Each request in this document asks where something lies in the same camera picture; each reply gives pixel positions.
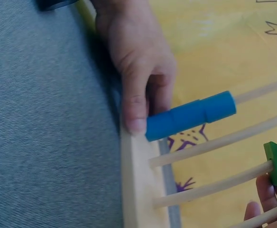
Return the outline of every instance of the wooden dowel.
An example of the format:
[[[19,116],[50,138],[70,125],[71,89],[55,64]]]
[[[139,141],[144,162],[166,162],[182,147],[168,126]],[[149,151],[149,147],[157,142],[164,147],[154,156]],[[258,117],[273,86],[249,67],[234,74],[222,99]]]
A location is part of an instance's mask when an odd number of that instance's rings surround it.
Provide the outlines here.
[[[277,82],[273,82],[273,83],[271,83],[269,85],[266,85],[264,87],[246,92],[246,93],[241,94],[241,95],[238,95],[238,96],[234,97],[234,100],[235,100],[236,104],[238,105],[238,104],[244,103],[246,101],[250,101],[250,100],[253,100],[255,98],[258,98],[260,96],[272,93],[276,90],[277,90]]]
[[[230,228],[257,228],[274,219],[277,219],[277,207]]]
[[[273,170],[272,161],[267,161],[259,166],[256,166],[250,170],[244,171],[233,177],[229,177],[213,184],[208,184],[196,189],[187,190],[168,196],[154,199],[154,206],[156,208],[168,207],[181,203],[185,203],[200,197],[208,196],[216,192],[232,188],[236,185],[247,182],[251,179],[257,178],[258,176],[270,172]]]
[[[223,146],[227,146],[232,143],[250,138],[256,134],[265,132],[276,126],[277,126],[277,116],[272,119],[266,120],[262,123],[243,129],[241,131],[223,136],[221,138],[211,140],[203,144],[199,144],[191,148],[183,149],[174,153],[151,158],[149,160],[149,164],[151,168],[154,168],[156,166],[162,166],[173,162],[177,162],[183,159],[187,159],[199,154],[203,154],[203,153],[221,148]]]

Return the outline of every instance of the hand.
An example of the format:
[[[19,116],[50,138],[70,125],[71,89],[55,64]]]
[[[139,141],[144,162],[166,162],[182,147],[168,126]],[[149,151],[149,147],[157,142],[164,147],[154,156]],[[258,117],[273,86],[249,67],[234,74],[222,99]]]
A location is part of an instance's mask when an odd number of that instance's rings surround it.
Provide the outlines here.
[[[257,178],[257,190],[264,212],[277,206],[277,187],[274,188],[271,185],[269,175],[265,174]],[[260,214],[259,204],[250,202],[246,207],[244,220],[251,219]],[[277,228],[277,220],[269,222],[267,228]]]
[[[149,114],[170,109],[175,59],[147,0],[108,2],[97,8],[96,28],[122,76],[125,124],[145,133]]]

